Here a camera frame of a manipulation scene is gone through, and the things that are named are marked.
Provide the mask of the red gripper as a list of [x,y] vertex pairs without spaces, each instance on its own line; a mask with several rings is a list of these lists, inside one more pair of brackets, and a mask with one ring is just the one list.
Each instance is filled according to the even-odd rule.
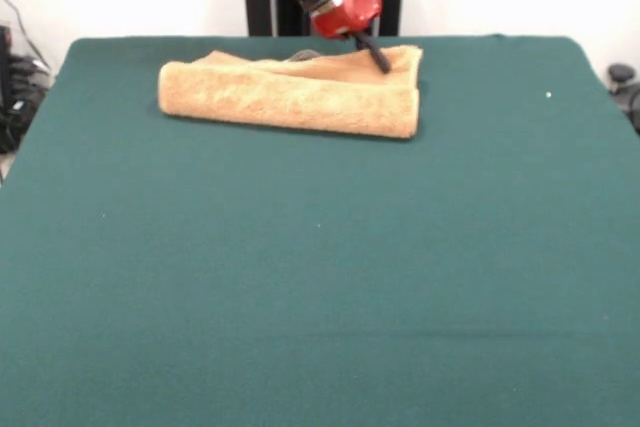
[[351,35],[357,50],[367,51],[383,74],[391,62],[374,39],[363,33],[382,10],[382,0],[329,0],[311,13],[311,24],[321,36],[335,39]]

